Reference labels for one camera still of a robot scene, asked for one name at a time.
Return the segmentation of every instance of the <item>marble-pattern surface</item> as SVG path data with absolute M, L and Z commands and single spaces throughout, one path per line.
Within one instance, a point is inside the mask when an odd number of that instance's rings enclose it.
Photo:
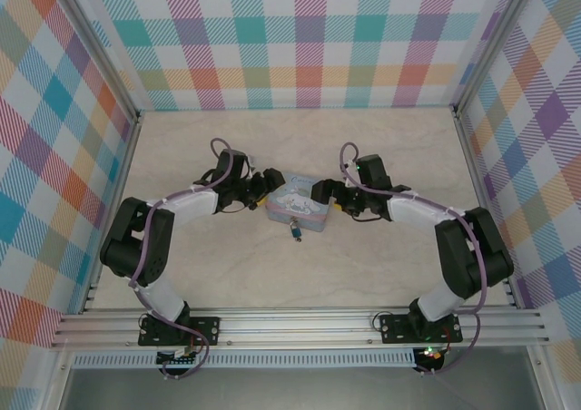
M 269 167 L 340 178 L 345 141 L 378 153 L 394 184 L 455 207 L 477 205 L 448 109 L 151 112 L 124 196 L 182 190 L 215 166 L 210 139 Z M 173 233 L 166 270 L 192 307 L 406 306 L 441 279 L 435 240 L 403 224 L 357 223 L 331 209 L 322 233 L 295 242 L 266 209 L 204 217 Z M 488 304 L 506 304 L 502 287 Z M 103 269 L 94 307 L 136 307 L 126 280 Z

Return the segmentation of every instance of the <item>beige floor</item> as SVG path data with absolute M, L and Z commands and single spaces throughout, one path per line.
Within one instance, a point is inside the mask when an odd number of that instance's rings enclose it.
M 448 109 L 156 112 L 145 117 L 125 196 L 159 198 L 215 166 L 209 141 L 226 139 L 257 169 L 340 178 L 345 141 L 378 153 L 395 184 L 443 204 L 477 205 Z M 441 278 L 433 239 L 402 224 L 353 222 L 331 210 L 322 233 L 245 210 L 173 233 L 166 271 L 193 307 L 406 306 Z M 506 304 L 502 287 L 488 304 Z M 136 307 L 126 281 L 103 269 L 94 307 Z

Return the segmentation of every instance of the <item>gray floor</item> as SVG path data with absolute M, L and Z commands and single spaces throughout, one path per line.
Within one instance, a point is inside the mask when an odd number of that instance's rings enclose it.
M 382 157 L 394 184 L 442 204 L 477 205 L 446 108 L 148 113 L 124 195 L 183 190 L 215 166 L 215 136 L 251 154 L 259 170 L 336 179 L 340 146 L 354 141 L 361 155 Z M 435 241 L 401 224 L 358 224 L 331 210 L 326 229 L 304 231 L 299 244 L 264 208 L 176 230 L 166 272 L 199 308 L 406 306 L 441 276 Z M 506 304 L 501 287 L 488 293 L 488 304 Z M 138 306 L 105 268 L 94 307 Z
M 206 368 L 179 382 L 163 381 L 154 370 L 76 370 L 64 410 L 543 408 L 525 349 L 477 349 L 441 379 L 455 393 L 411 368 Z

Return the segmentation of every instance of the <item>black mounting plate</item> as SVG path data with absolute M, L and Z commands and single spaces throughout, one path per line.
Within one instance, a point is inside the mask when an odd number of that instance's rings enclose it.
M 448 336 L 444 328 L 450 334 L 451 343 L 462 342 L 462 330 L 460 329 L 457 316 L 449 315 L 448 317 L 440 319 L 440 321 L 441 327 L 437 327 L 433 334 L 421 340 L 416 336 L 407 314 L 381 315 L 379 317 L 381 342 L 384 344 L 446 344 L 448 342 Z
M 190 317 L 186 326 L 204 335 L 211 347 L 218 345 L 218 335 L 220 334 L 219 317 Z M 149 315 L 142 319 L 141 330 L 137 340 L 137 345 L 140 347 L 187 347 L 192 342 L 190 333 L 180 332 L 180 330 L 170 327 Z M 199 346 L 202 344 L 202 340 L 199 337 L 195 337 L 194 344 Z

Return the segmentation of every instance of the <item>purple cable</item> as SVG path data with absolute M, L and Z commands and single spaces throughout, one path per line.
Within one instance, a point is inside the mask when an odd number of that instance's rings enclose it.
M 474 234 L 474 231 L 472 230 L 472 228 L 470 228 L 470 225 L 466 222 L 466 220 L 464 220 L 460 214 L 458 214 L 457 212 L 455 212 L 454 210 L 452 210 L 450 208 L 442 206 L 441 204 L 438 204 L 432 200 L 424 199 L 423 197 L 420 197 L 417 195 L 410 195 L 410 194 L 406 194 L 403 192 L 394 192 L 394 191 L 387 191 L 387 190 L 374 190 L 374 189 L 368 188 L 367 186 L 362 185 L 361 183 L 356 181 L 347 172 L 347 168 L 345 166 L 345 149 L 347 149 L 347 147 L 349 147 L 349 146 L 353 147 L 353 149 L 355 150 L 355 159 L 357 159 L 357 157 L 359 156 L 359 149 L 357 148 L 357 145 L 355 145 L 353 142 L 345 142 L 343 144 L 343 146 L 341 147 L 341 150 L 339 153 L 340 169 L 341 169 L 341 172 L 343 173 L 343 175 L 345 175 L 345 177 L 347 179 L 349 179 L 354 185 L 356 185 L 361 190 L 364 190 L 366 192 L 370 192 L 372 194 L 389 195 L 391 197 L 398 197 L 398 198 L 402 198 L 402 199 L 406 199 L 406 200 L 416 200 L 416 201 L 419 201 L 421 203 L 427 204 L 428 206 L 430 206 L 434 209 L 444 210 L 446 213 L 450 214 L 452 217 L 454 217 L 456 220 L 459 221 L 459 223 L 462 225 L 462 227 L 464 228 L 464 230 L 468 234 L 468 238 L 472 242 L 472 245 L 474 246 L 474 251 L 476 252 L 476 257 L 477 257 L 477 261 L 478 261 L 478 269 L 480 270 L 480 282 L 481 282 L 480 300 L 474 308 L 466 309 L 466 310 L 459 310 L 458 313 L 460 315 L 474 315 L 474 317 L 476 318 L 476 332 L 474 334 L 474 338 L 472 339 L 472 342 L 470 342 L 470 345 L 468 346 L 466 351 L 464 353 L 462 353 L 462 356 L 460 356 L 459 358 L 454 360 L 452 363 L 450 363 L 449 365 L 447 365 L 446 367 L 444 367 L 438 371 L 439 375 L 446 373 L 451 368 L 459 365 L 460 362 L 462 362 L 466 358 L 466 356 L 474 348 L 474 345 L 476 344 L 478 337 L 480 336 L 480 317 L 478 316 L 478 311 L 484 306 L 484 303 L 486 302 L 486 299 L 487 299 L 487 272 L 486 272 L 486 267 L 484 264 L 484 258 L 482 257 L 482 251 L 480 251 L 480 247 L 478 245 L 478 240 L 476 239 L 476 235 Z
M 201 186 L 200 188 L 188 188 L 187 190 L 181 190 L 179 192 L 174 192 L 173 194 L 168 195 L 165 199 L 159 200 L 155 204 L 153 204 L 153 206 L 149 210 L 149 213 L 147 214 L 147 218 L 145 219 L 145 227 L 143 228 L 142 253 L 141 253 L 141 256 L 139 257 L 139 264 L 137 265 L 137 269 L 135 270 L 131 279 L 129 280 L 129 287 L 130 288 L 132 288 L 132 289 L 137 288 L 137 279 L 141 275 L 141 273 L 143 271 L 143 266 L 145 265 L 145 257 L 147 256 L 147 248 L 149 246 L 149 234 L 150 234 L 150 231 L 152 229 L 152 219 L 153 219 L 153 214 L 155 213 L 155 211 L 158 208 L 160 208 L 164 203 L 167 203 L 168 201 L 178 199 L 184 195 L 192 194 L 194 192 L 200 192 L 202 190 L 209 190 L 209 189 L 213 188 L 214 186 L 216 186 L 217 184 L 219 184 L 220 182 L 224 181 L 230 175 L 230 172 L 232 170 L 232 165 L 234 163 L 234 155 L 231 151 L 232 148 L 231 148 L 230 144 L 228 142 L 226 142 L 225 140 L 223 140 L 222 138 L 212 139 L 210 141 L 210 148 L 212 149 L 212 152 L 217 156 L 218 156 L 218 153 L 214 149 L 215 142 L 221 142 L 222 144 L 224 144 L 226 146 L 226 150 L 230 154 L 230 158 L 228 160 L 228 167 L 226 168 L 226 172 L 224 172 L 223 175 L 218 180 L 213 181 L 212 183 L 210 183 L 206 186 Z M 199 371 L 200 368 L 202 367 L 202 365 L 204 363 L 206 363 L 206 360 L 208 359 L 208 355 L 210 354 L 210 343 L 208 342 L 208 339 L 202 333 L 199 333 L 195 330 L 192 330 L 191 328 L 181 326 L 180 324 L 176 324 L 175 322 L 170 321 L 169 319 L 167 319 L 167 318 L 163 317 L 162 315 L 160 315 L 159 313 L 157 313 L 155 310 L 153 310 L 153 307 L 147 302 L 147 300 L 142 296 L 142 294 L 139 292 L 139 290 L 136 290 L 135 294 L 137 295 L 137 299 L 140 300 L 140 302 L 143 304 L 143 306 L 145 307 L 145 309 L 148 311 L 148 313 L 150 315 L 152 315 L 156 319 L 162 321 L 163 323 L 167 324 L 168 326 L 178 328 L 182 331 L 191 333 L 192 335 L 200 338 L 202 340 L 204 346 L 206 347 L 206 351 L 205 351 L 204 356 L 203 356 L 202 360 L 200 361 L 200 363 L 198 363 L 196 366 L 188 369 L 188 371 L 186 371 L 181 376 L 170 376 L 165 369 L 165 366 L 167 364 L 163 364 L 163 366 L 162 366 L 163 374 L 166 377 L 180 380 L 182 378 L 191 376 L 192 374 Z

